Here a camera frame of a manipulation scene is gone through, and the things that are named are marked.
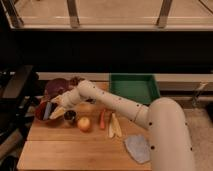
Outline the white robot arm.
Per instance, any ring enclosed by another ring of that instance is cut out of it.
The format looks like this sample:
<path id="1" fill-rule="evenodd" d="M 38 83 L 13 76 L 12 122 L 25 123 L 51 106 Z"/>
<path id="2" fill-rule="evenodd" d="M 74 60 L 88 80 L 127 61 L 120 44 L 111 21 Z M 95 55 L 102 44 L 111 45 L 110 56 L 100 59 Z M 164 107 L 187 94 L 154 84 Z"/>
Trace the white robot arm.
<path id="1" fill-rule="evenodd" d="M 149 131 L 152 171 L 196 171 L 188 124 L 182 107 L 171 98 L 158 98 L 149 106 L 104 91 L 89 80 L 81 80 L 70 91 L 52 99 L 59 111 L 68 111 L 87 99 L 102 102 Z"/>

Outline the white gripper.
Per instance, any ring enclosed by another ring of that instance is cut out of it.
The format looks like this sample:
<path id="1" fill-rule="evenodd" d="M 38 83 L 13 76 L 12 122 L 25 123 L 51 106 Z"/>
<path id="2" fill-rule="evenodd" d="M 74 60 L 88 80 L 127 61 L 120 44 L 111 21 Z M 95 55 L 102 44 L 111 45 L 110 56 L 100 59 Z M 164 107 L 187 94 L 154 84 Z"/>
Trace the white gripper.
<path id="1" fill-rule="evenodd" d="M 65 113 L 64 108 L 70 109 L 79 104 L 81 101 L 82 99 L 77 89 L 72 89 L 63 93 L 62 95 L 54 97 L 51 99 L 51 102 L 61 104 L 62 107 L 56 107 L 55 110 L 51 113 L 50 119 L 57 119 Z"/>

